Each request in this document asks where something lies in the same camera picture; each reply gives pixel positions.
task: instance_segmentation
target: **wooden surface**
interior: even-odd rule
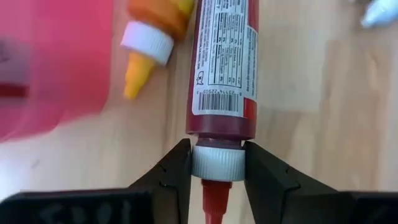
[[[112,85],[103,114],[0,145],[0,198],[23,190],[124,187],[185,135],[193,26],[134,103],[121,95],[128,16],[115,0]],[[398,26],[365,31],[363,5],[260,0],[256,142],[337,189],[398,190]],[[225,223],[253,223],[243,183]],[[204,223],[193,179],[190,223]]]

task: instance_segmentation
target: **squeeze bottle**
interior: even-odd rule
[[[192,174],[202,178],[206,224],[220,224],[233,181],[245,178],[242,141],[257,120],[259,0],[199,0],[188,92]]]
[[[361,23],[364,28],[372,28],[386,26],[397,19],[397,0],[375,0],[368,6]]]
[[[156,65],[166,65],[188,28],[194,0],[130,0],[121,45],[131,51],[124,96],[134,99]]]

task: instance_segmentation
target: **nutrition facts label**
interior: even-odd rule
[[[203,0],[195,64],[193,114],[243,116],[257,95],[258,34],[251,0]]]
[[[245,5],[222,4],[217,1],[213,20],[213,45],[211,46],[211,70],[209,85],[229,85],[242,87],[242,54],[245,25]],[[234,13],[223,12],[232,9]]]

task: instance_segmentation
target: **bottle cap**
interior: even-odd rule
[[[244,180],[245,151],[216,147],[194,146],[192,175],[223,182]]]
[[[127,23],[121,45],[166,65],[174,46],[171,36],[143,22]]]

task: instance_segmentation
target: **pink plastic container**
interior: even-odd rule
[[[112,8],[109,0],[1,3],[0,141],[103,109]]]

